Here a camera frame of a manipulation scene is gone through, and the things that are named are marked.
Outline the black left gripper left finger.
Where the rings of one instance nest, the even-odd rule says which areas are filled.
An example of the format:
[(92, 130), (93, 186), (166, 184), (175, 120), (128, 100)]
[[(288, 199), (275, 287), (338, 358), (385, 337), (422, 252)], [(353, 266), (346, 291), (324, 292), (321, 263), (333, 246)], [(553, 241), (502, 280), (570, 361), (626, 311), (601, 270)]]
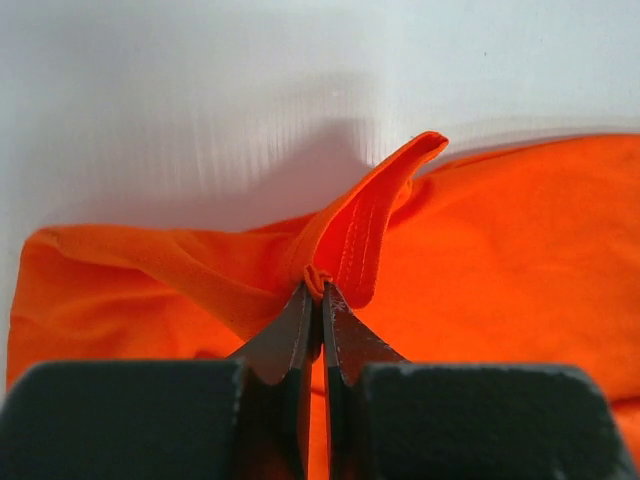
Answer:
[(5, 479), (304, 479), (313, 301), (223, 360), (43, 363), (1, 410)]

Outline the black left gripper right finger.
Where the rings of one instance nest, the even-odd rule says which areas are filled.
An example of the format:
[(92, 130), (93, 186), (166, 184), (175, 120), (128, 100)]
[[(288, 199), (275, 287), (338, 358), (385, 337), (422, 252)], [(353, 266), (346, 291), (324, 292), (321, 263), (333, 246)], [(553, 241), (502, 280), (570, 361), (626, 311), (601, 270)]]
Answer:
[(322, 301), (333, 479), (635, 479), (602, 391), (562, 364), (412, 363)]

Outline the orange t shirt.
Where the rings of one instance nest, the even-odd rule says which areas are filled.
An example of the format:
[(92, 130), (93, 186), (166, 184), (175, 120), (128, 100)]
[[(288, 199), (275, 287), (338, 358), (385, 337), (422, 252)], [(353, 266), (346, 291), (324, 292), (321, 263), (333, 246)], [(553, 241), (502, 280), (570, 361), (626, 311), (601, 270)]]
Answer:
[(308, 475), (329, 475), (322, 301), (412, 363), (562, 364), (602, 391), (639, 470), (639, 139), (489, 152), (425, 176), (427, 132), (326, 208), (244, 233), (55, 226), (25, 243), (8, 395), (54, 362), (223, 360), (305, 286)]

